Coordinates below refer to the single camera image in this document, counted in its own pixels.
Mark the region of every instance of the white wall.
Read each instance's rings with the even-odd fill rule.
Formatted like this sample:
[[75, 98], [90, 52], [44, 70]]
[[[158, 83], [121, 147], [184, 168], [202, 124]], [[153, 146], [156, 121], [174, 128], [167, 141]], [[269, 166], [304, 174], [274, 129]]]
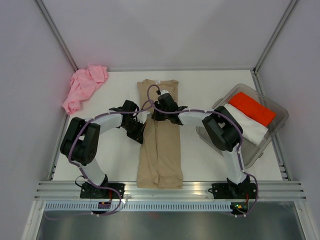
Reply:
[[290, 0], [44, 0], [79, 67], [252, 68]]
[[299, 1], [260, 70], [267, 96], [289, 112], [280, 139], [320, 226], [320, 1]]
[[21, 239], [48, 175], [72, 70], [32, 0], [0, 8], [0, 239]]

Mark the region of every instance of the folded orange towel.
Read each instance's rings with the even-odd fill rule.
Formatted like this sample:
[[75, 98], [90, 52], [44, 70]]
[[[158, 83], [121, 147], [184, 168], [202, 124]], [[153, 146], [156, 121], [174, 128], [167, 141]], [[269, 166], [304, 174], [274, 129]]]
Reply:
[[273, 111], [262, 106], [243, 92], [239, 92], [231, 98], [229, 104], [265, 127], [276, 117], [276, 114]]

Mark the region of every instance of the white tabletop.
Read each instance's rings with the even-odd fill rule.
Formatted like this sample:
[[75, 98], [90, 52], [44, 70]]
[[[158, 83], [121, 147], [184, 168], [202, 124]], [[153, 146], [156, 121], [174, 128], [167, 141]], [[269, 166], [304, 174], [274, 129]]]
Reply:
[[[137, 82], [144, 79], [178, 80], [178, 104], [207, 110], [239, 83], [255, 88], [249, 70], [123, 71], [109, 74], [108, 81], [70, 119], [94, 117], [109, 108], [122, 106], [126, 99], [139, 104]], [[195, 126], [181, 126], [180, 139], [184, 181], [226, 180], [223, 157], [200, 139]], [[100, 135], [96, 159], [110, 181], [136, 181], [139, 153], [140, 144], [128, 138], [124, 129], [114, 128]], [[282, 180], [271, 143], [262, 157], [246, 171], [260, 181]], [[79, 175], [80, 171], [60, 154], [53, 180], [73, 181]]]

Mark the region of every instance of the folded white towel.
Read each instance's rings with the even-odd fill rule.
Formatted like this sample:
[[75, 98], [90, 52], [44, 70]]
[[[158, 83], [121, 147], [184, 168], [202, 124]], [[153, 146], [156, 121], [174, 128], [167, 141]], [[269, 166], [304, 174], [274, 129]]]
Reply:
[[258, 146], [268, 132], [268, 128], [248, 117], [242, 111], [235, 108], [231, 104], [226, 103], [224, 107], [242, 127], [243, 137]]

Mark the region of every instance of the crumpled pink towel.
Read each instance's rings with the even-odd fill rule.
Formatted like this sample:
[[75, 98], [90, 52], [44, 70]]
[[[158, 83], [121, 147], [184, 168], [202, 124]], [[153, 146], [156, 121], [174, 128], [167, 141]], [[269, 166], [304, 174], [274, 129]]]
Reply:
[[62, 104], [68, 115], [80, 109], [80, 101], [89, 99], [109, 78], [106, 66], [88, 65], [88, 69], [79, 69], [71, 77], [71, 89]]

